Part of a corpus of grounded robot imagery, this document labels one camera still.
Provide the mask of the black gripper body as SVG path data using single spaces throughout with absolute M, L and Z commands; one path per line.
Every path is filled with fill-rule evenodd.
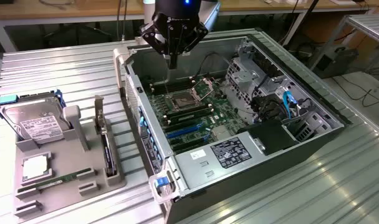
M 187 36 L 199 25 L 200 0 L 156 0 L 154 25 L 163 37 Z

